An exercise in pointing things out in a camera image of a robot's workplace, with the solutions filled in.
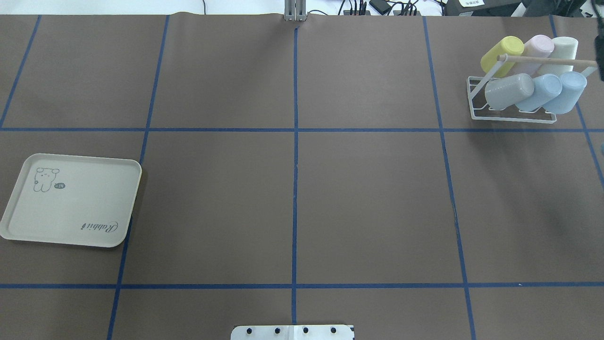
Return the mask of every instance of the yellow cup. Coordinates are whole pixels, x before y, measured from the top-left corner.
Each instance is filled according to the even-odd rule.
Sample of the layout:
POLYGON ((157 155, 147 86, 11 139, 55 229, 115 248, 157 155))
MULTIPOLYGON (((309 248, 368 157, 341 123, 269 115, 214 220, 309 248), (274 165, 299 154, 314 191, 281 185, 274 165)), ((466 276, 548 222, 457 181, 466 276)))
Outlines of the yellow cup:
MULTIPOLYGON (((507 36, 501 39, 493 48, 491 48, 481 59, 480 66, 485 73, 497 62, 497 56, 500 54, 509 54, 511 56, 520 56, 524 52, 524 43, 517 37, 507 36)), ((506 62, 494 75, 496 78, 505 77, 514 66, 513 62, 506 62)))

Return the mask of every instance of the blue tape line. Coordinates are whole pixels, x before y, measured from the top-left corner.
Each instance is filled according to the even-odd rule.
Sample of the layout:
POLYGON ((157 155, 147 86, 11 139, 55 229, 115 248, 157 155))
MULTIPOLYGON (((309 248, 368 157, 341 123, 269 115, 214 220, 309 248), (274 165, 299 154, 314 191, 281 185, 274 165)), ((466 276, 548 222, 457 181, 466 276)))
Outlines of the blue tape line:
POLYGON ((122 284, 122 289, 291 289, 288 283, 275 284, 122 284))
POLYGON ((432 62, 432 51, 430 49, 430 38, 428 34, 428 23, 426 21, 426 17, 422 16, 423 19, 423 31, 426 38, 426 49, 428 51, 428 63, 430 66, 430 76, 432 78, 432 91, 434 93, 434 102, 436 105, 436 116, 439 120, 439 129, 440 129, 440 143, 443 148, 443 158, 445 160, 445 171, 447 174, 447 184, 449 186, 449 197, 451 199, 451 206, 453 208, 454 222, 455 222, 455 233, 457 234, 457 250, 459 254, 459 262, 461 267, 461 277, 463 279, 464 293, 466 295, 466 308, 467 308, 467 318, 470 326, 470 334, 472 336, 472 340, 476 340, 476 329, 474 327, 474 314, 472 313, 472 302, 470 300, 470 290, 467 287, 467 273, 466 273, 466 262, 463 256, 463 245, 461 244, 461 232, 459 230, 459 219, 457 217, 457 206, 455 204, 455 194, 453 192, 453 182, 451 180, 451 169, 449 167, 449 156, 447 154, 447 147, 445 141, 445 131, 443 129, 443 120, 440 114, 440 102, 439 102, 439 94, 436 87, 436 76, 434 74, 434 64, 432 62))
POLYGON ((293 132, 292 128, 149 128, 153 132, 293 132))
POLYGON ((132 230, 132 217, 130 217, 130 223, 128 224, 128 231, 126 232, 126 238, 124 239, 124 247, 121 251, 120 269, 117 275, 117 283, 115 285, 114 301, 111 307, 111 316, 109 318, 109 328, 107 330, 107 339, 111 340, 113 337, 113 329, 115 325, 115 316, 117 315, 117 306, 120 302, 121 293, 121 282, 124 277, 124 266, 126 265, 126 253, 128 252, 128 242, 130 240, 130 231, 132 230))
POLYGON ((583 131, 585 132, 585 139, 587 139, 587 145, 590 148, 591 158, 594 161, 594 165, 596 166, 596 172, 598 173, 598 178, 600 179, 600 184, 602 185, 602 189, 604 189, 604 175, 602 175, 602 169, 600 167, 600 162, 598 161, 598 157, 596 156, 596 150, 594 149, 594 145, 591 142, 590 134, 587 130, 587 126, 585 124, 585 119, 583 119, 583 113, 581 112, 581 106, 579 103, 576 105, 577 113, 579 114, 579 119, 581 120, 581 125, 583 125, 583 131))
POLYGON ((443 128, 444 132, 583 132, 583 129, 456 129, 443 128))
POLYGON ((299 132, 439 132, 437 128, 300 128, 299 132))
POLYGON ((143 132, 144 128, 1 128, 0 131, 27 132, 143 132))
POLYGON ((294 30, 294 195, 292 200, 292 324, 297 323, 298 282, 298 29, 294 30))
MULTIPOLYGON (((150 132, 295 132, 294 128, 149 128, 150 132)), ((146 128, 0 128, 26 132, 144 132, 146 128)), ((475 129, 443 128, 444 132, 581 132, 584 129, 475 129)), ((587 129, 604 132, 604 129, 587 129)), ((440 132, 439 128, 298 128, 298 132, 440 132)))
POLYGON ((115 284, 5 283, 0 289, 115 289, 115 284))
MULTIPOLYGON (((0 289, 115 289, 115 284, 5 283, 0 289)), ((493 283, 299 283, 297 289, 443 289, 523 287, 604 287, 604 281, 493 282, 493 283)), ((120 289, 291 289, 289 283, 258 284, 122 284, 120 289)))
POLYGON ((307 283, 299 289, 412 289, 412 288, 463 288, 463 283, 307 283))
POLYGON ((522 288, 522 287, 604 287, 604 282, 579 281, 579 282, 494 282, 494 283, 468 283, 470 288, 522 288))
POLYGON ((550 14, 550 26, 551 32, 554 34, 554 38, 558 37, 558 32, 556 32, 556 24, 554 24, 554 16, 550 14))
MULTIPOLYGON (((149 138, 149 128, 151 126, 151 118, 153 116, 153 104, 155 103, 155 93, 157 91, 157 83, 159 81, 159 71, 161 69, 161 61, 164 54, 165 37, 168 32, 168 24, 170 23, 170 16, 165 16, 164 32, 161 38, 161 46, 159 48, 159 56, 157 60, 157 68, 155 70, 155 80, 153 81, 153 91, 151 92, 151 101, 149 103, 149 114, 147 116, 147 125, 145 127, 145 136, 143 137, 143 146, 141 148, 141 157, 139 163, 143 164, 145 158, 145 151, 147 148, 147 139, 149 138)), ((130 225, 128 226, 128 232, 126 233, 126 239, 124 240, 124 249, 121 254, 120 271, 118 272, 117 285, 115 287, 114 303, 111 308, 111 318, 109 320, 109 328, 107 331, 107 340, 111 340, 113 337, 113 329, 115 325, 115 315, 117 314, 117 307, 120 302, 121 282, 124 277, 124 267, 126 265, 126 255, 128 253, 128 244, 130 241, 130 232, 132 230, 132 217, 130 218, 130 225)))
POLYGON ((151 127, 151 118, 153 116, 153 106, 155 105, 155 94, 157 93, 157 83, 159 82, 159 72, 161 71, 161 61, 164 57, 165 47, 165 35, 168 32, 168 24, 170 23, 170 16, 165 16, 164 24, 164 35, 161 38, 161 46, 159 48, 159 58, 157 60, 157 68, 155 69, 155 80, 153 81, 153 91, 151 92, 151 101, 149 103, 149 114, 147 115, 147 125, 145 126, 145 136, 143 137, 143 148, 141 151, 141 158, 138 163, 143 163, 145 159, 145 153, 147 151, 147 140, 149 139, 149 131, 151 127))
POLYGON ((17 89, 17 83, 19 83, 19 78, 21 78, 21 73, 23 72, 25 61, 27 61, 27 56, 30 54, 31 45, 34 42, 34 37, 36 36, 37 28, 38 26, 40 26, 41 20, 42 16, 39 15, 36 20, 36 25, 34 25, 34 30, 31 32, 30 41, 27 43, 27 48, 25 49, 25 53, 23 54, 23 59, 21 59, 19 69, 17 70, 17 76, 14 78, 13 87, 10 88, 10 93, 8 94, 6 105, 4 105, 4 111, 2 112, 2 117, 0 117, 0 128, 2 128, 2 126, 4 125, 4 120, 6 119, 6 115, 8 114, 10 102, 13 100, 14 91, 17 89))

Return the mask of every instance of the gray cup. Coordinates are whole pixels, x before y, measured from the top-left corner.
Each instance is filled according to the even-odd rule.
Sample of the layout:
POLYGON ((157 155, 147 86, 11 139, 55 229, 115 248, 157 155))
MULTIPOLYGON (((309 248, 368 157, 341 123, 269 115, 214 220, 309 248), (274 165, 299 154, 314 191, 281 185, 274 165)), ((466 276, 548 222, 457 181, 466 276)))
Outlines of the gray cup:
POLYGON ((534 91, 533 79, 526 73, 520 73, 491 80, 484 87, 484 97, 493 110, 503 110, 529 98, 534 91))

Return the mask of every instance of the cup drying rack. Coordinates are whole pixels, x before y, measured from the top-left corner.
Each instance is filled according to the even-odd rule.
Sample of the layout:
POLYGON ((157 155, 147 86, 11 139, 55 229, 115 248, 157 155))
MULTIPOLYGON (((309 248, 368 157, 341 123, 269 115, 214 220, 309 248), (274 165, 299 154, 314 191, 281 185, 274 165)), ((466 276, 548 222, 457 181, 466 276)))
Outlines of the cup drying rack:
POLYGON ((470 115, 475 120, 500 120, 506 122, 526 122, 526 123, 544 123, 552 124, 557 121, 556 115, 546 111, 544 108, 538 108, 527 112, 517 109, 515 105, 510 105, 503 110, 493 110, 484 96, 484 86, 493 78, 493 75, 506 62, 530 62, 536 64, 555 64, 572 65, 574 67, 585 67, 581 72, 586 78, 597 70, 597 64, 591 60, 574 59, 552 59, 537 57, 510 56, 501 54, 497 56, 497 62, 487 72, 484 77, 468 77, 466 81, 467 101, 470 106, 470 115))

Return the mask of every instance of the blue cup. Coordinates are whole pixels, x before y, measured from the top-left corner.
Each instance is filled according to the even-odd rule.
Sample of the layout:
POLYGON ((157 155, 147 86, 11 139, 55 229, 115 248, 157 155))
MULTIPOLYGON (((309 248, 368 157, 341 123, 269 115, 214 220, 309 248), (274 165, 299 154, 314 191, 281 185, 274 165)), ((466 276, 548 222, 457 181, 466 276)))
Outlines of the blue cup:
POLYGON ((535 83, 533 95, 522 102, 516 103, 516 107, 521 111, 534 111, 562 92, 562 81, 554 74, 544 74, 534 78, 533 83, 535 83))
POLYGON ((572 110, 587 86, 587 79, 578 72, 564 72, 560 75, 560 80, 562 81, 560 95, 543 105, 553 114, 565 114, 572 110))

